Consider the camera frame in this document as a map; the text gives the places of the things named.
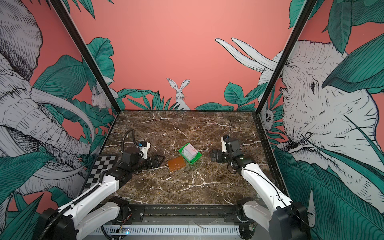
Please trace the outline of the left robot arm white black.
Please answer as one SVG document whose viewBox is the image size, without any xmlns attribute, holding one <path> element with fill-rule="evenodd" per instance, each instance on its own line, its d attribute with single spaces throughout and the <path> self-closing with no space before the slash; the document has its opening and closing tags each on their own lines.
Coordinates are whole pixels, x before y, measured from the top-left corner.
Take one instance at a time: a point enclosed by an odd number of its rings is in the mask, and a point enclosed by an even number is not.
<svg viewBox="0 0 384 240">
<path fill-rule="evenodd" d="M 161 166 L 165 156 L 145 157 L 142 151 L 123 153 L 111 169 L 104 171 L 97 183 L 57 210 L 48 209 L 38 219 L 34 240 L 82 240 L 97 228 L 132 217 L 128 201 L 114 197 L 101 203 L 130 181 L 134 174 Z"/>
</svg>

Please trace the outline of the brown leather card holder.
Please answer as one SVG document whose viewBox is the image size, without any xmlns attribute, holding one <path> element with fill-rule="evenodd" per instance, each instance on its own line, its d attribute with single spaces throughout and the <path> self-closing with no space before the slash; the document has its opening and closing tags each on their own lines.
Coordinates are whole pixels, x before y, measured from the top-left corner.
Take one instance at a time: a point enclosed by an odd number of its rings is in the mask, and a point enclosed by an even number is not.
<svg viewBox="0 0 384 240">
<path fill-rule="evenodd" d="M 186 167 L 186 162 L 182 156 L 178 156 L 174 159 L 168 160 L 167 163 L 170 172 L 174 172 Z"/>
</svg>

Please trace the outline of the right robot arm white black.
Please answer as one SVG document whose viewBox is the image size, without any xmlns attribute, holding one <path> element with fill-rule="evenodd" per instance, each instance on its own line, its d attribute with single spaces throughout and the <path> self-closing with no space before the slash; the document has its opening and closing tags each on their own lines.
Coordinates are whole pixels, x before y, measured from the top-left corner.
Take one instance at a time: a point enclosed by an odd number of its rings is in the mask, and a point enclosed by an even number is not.
<svg viewBox="0 0 384 240">
<path fill-rule="evenodd" d="M 241 204 L 243 216 L 267 230 L 272 240 L 310 240 L 306 207 L 280 191 L 255 159 L 243 153 L 238 139 L 224 135 L 221 143 L 221 150 L 212 150 L 211 161 L 227 164 L 231 174 L 241 175 L 266 205 L 263 207 L 254 200 L 247 201 Z"/>
</svg>

